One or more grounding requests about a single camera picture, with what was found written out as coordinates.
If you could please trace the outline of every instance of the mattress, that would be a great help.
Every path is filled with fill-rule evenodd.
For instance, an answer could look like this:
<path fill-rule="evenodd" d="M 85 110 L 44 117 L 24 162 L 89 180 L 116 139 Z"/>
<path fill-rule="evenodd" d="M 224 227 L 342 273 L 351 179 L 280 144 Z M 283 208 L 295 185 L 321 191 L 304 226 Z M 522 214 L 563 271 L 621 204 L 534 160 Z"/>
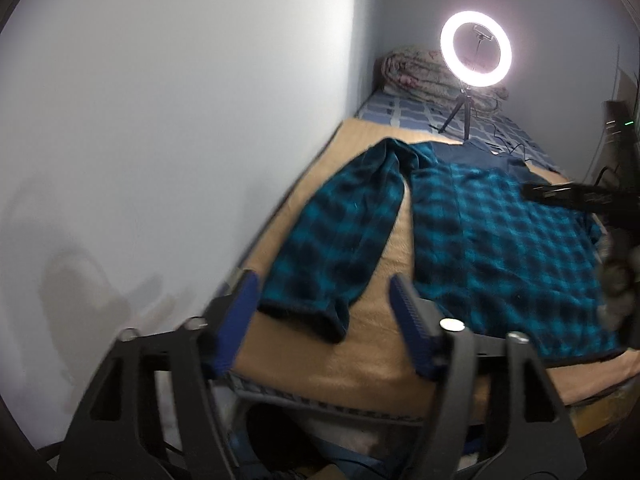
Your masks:
<path fill-rule="evenodd" d="M 362 105 L 358 118 L 408 130 L 436 133 L 449 117 L 452 108 L 453 106 L 451 109 L 443 108 L 440 105 L 395 97 L 379 91 Z M 447 127 L 447 131 L 442 135 L 452 140 L 463 140 L 464 113 L 462 110 L 457 113 Z M 512 153 L 540 168 L 562 173 L 551 157 L 524 130 L 505 116 L 476 117 L 472 111 L 469 137 L 481 140 L 494 153 Z"/>
<path fill-rule="evenodd" d="M 369 121 L 344 121 L 267 225 L 243 267 L 255 270 L 264 279 L 309 197 L 345 163 L 384 137 L 409 143 L 459 142 Z M 557 173 L 528 165 L 553 184 L 565 182 Z M 351 307 L 345 340 L 329 344 L 305 326 L 257 312 L 234 364 L 234 373 L 293 400 L 312 400 L 319 406 L 340 406 L 359 414 L 385 413 L 392 420 L 424 417 L 431 406 L 434 384 L 415 374 L 387 299 L 389 278 L 398 272 L 410 275 L 413 260 L 410 194 L 406 192 L 373 277 Z M 627 350 L 605 362 L 552 368 L 549 373 L 564 403 L 571 405 L 601 395 L 638 375 L 640 352 Z M 488 381 L 479 378 L 474 400 L 477 418 L 482 418 L 487 398 Z"/>

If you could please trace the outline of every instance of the white wall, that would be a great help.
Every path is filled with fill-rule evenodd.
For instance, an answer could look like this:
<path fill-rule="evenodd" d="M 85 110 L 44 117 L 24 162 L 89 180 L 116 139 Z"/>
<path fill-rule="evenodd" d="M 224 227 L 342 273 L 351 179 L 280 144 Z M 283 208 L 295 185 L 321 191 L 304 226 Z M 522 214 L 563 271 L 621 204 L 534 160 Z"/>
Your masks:
<path fill-rule="evenodd" d="M 620 66 L 638 71 L 638 30 L 619 0 L 385 0 L 383 46 L 439 45 L 459 10 L 494 17 L 513 47 L 504 109 L 574 178 L 582 179 L 602 132 Z"/>
<path fill-rule="evenodd" d="M 22 0 L 0 35 L 0 391 L 59 440 L 124 326 L 198 313 L 370 93 L 377 0 Z"/>

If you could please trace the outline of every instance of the tripod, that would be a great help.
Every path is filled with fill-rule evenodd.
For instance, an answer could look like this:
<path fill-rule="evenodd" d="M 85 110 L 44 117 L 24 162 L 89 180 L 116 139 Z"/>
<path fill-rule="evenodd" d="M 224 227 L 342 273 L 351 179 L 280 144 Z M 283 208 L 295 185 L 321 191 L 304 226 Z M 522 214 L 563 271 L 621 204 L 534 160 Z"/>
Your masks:
<path fill-rule="evenodd" d="M 482 43 L 482 40 L 493 41 L 494 39 L 494 36 L 492 34 L 486 34 L 482 30 L 480 30 L 477 25 L 474 27 L 474 32 L 478 35 L 478 46 L 476 46 L 476 56 L 474 57 L 474 64 L 471 70 L 476 69 L 476 61 L 478 60 L 478 50 L 480 49 L 480 43 Z M 444 124 L 442 125 L 442 127 L 438 130 L 438 133 L 439 134 L 444 133 L 444 131 L 447 129 L 447 126 L 449 126 L 449 123 L 460 111 L 460 108 L 464 106 L 465 107 L 465 140 L 468 140 L 469 129 L 471 127 L 471 107 L 473 106 L 474 100 L 469 93 L 470 86 L 469 85 L 461 85 L 461 86 L 462 88 L 460 89 L 460 95 L 456 99 L 456 106 L 453 108 L 453 111 L 450 113 L 447 120 L 444 121 Z"/>

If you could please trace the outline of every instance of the tripod leg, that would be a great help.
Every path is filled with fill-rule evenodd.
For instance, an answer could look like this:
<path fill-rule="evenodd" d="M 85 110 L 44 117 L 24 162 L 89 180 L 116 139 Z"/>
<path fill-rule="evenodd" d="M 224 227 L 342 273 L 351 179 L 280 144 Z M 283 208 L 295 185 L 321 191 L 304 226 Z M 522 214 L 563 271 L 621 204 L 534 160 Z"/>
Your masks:
<path fill-rule="evenodd" d="M 444 130 L 447 129 L 447 126 L 449 126 L 449 123 L 451 122 L 451 120 L 456 116 L 456 114 L 458 113 L 458 111 L 460 110 L 460 108 L 462 108 L 462 105 L 465 103 L 465 96 L 463 94 L 460 94 L 458 96 L 458 98 L 456 99 L 456 107 L 453 108 L 453 111 L 451 112 L 451 114 L 449 115 L 449 117 L 447 118 L 446 121 L 444 121 L 444 124 L 442 125 L 442 127 L 438 130 L 438 133 L 444 133 Z"/>
<path fill-rule="evenodd" d="M 471 97 L 465 98 L 465 140 L 469 140 L 469 129 L 471 128 Z"/>

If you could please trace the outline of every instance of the blue patterned bed sheet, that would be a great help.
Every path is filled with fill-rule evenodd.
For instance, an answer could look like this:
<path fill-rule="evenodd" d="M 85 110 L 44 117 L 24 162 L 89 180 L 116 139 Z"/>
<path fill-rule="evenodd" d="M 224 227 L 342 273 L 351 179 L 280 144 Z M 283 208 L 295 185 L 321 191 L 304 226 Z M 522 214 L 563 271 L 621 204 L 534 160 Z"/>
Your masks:
<path fill-rule="evenodd" d="M 409 130 L 437 133 L 451 109 L 432 103 L 421 103 L 386 94 L 373 94 L 357 113 L 359 119 Z M 460 110 L 441 135 L 464 139 L 464 112 Z M 481 140 L 493 152 L 507 152 L 532 162 L 545 170 L 562 173 L 543 150 L 516 123 L 504 116 L 476 118 L 472 112 L 469 137 Z"/>

